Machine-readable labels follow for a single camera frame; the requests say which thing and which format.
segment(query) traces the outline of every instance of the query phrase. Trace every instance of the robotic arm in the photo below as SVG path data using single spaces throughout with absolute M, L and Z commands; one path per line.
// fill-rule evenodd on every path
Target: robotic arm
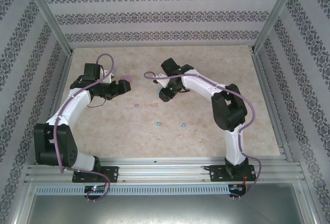
M 106 75 L 106 71 L 99 64 L 86 63 L 84 74 L 79 76 L 71 86 L 66 101 L 77 91 L 96 82 Z M 63 166 L 78 170 L 101 171 L 98 157 L 90 156 L 78 151 L 71 128 L 74 127 L 83 109 L 94 97 L 101 97 L 110 100 L 118 95 L 130 91 L 130 84 L 126 80 L 111 81 L 111 76 L 103 82 L 96 84 L 87 90 L 79 93 L 66 106 L 61 115 L 57 127 L 57 140 Z M 54 138 L 53 128 L 58 117 L 59 110 L 45 124 L 37 124 L 34 128 L 35 152 L 38 164 L 57 166 L 58 161 L 55 152 L 55 145 L 51 143 Z
M 166 78 L 167 76 L 187 75 L 171 79 L 157 79 L 154 83 L 162 85 L 159 92 L 159 97 L 164 102 L 174 98 L 177 93 L 194 90 L 205 98 L 211 101 L 213 109 L 213 117 L 216 124 L 225 130 L 226 142 L 226 172 L 231 178 L 241 177 L 242 172 L 246 170 L 249 165 L 248 158 L 246 158 L 239 149 L 238 132 L 245 122 L 247 110 L 243 100 L 234 94 L 222 91 L 215 85 L 221 86 L 236 93 L 240 93 L 238 87 L 234 84 L 225 86 L 218 84 L 207 77 L 202 76 L 190 65 L 180 67 L 172 58 L 166 60 L 162 65 L 165 74 L 159 74 L 157 78 Z M 241 137 L 241 147 L 243 147 L 243 139 Z

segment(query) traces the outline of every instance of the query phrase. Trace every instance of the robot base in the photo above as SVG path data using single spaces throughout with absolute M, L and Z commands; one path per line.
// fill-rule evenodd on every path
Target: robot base
M 204 166 L 204 169 L 210 172 L 211 182 L 243 181 L 244 176 L 246 176 L 246 181 L 255 181 L 256 179 L 254 166 L 249 165 L 247 158 L 237 166 L 231 165 L 225 159 L 225 165 Z
M 94 156 L 94 168 L 93 171 L 108 176 L 110 183 L 117 183 L 118 170 L 117 166 L 101 166 L 98 157 Z M 105 183 L 105 178 L 96 174 L 78 173 L 75 171 L 72 176 L 73 183 Z

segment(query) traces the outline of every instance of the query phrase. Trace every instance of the wallpaper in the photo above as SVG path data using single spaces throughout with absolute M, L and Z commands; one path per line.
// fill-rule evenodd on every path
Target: wallpaper
M 35 161 L 33 127 L 47 120 L 66 55 L 34 0 L 0 0 L 0 223 Z
M 322 223 L 330 222 L 330 0 L 288 0 L 259 55 Z
M 47 0 L 70 45 L 253 45 L 276 0 Z

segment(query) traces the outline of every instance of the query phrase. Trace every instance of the beige floor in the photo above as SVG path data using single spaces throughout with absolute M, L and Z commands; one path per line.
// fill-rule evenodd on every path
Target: beige floor
M 255 123 L 244 131 L 245 151 L 277 156 L 278 146 L 247 46 L 178 46 L 78 48 L 75 50 L 63 98 L 83 73 L 84 64 L 101 53 L 115 59 L 115 80 L 131 75 L 132 90 L 103 107 L 85 108 L 73 129 L 81 152 L 99 157 L 164 158 L 225 156 L 224 131 L 215 124 L 211 103 L 197 93 L 178 94 L 168 103 L 158 98 L 160 85 L 143 78 L 145 71 L 163 73 L 160 65 L 172 57 L 223 84 L 236 84 L 255 106 Z M 100 60 L 110 68 L 107 57 Z M 102 103 L 94 98 L 91 106 Z M 247 120 L 251 112 L 248 109 Z

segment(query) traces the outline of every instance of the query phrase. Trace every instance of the small purple object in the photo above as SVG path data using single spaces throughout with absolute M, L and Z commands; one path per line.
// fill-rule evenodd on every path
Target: small purple object
M 128 81 L 128 82 L 132 82 L 133 81 L 133 77 L 132 76 L 129 76 L 129 75 L 124 76 L 123 79 L 126 80 L 126 81 Z

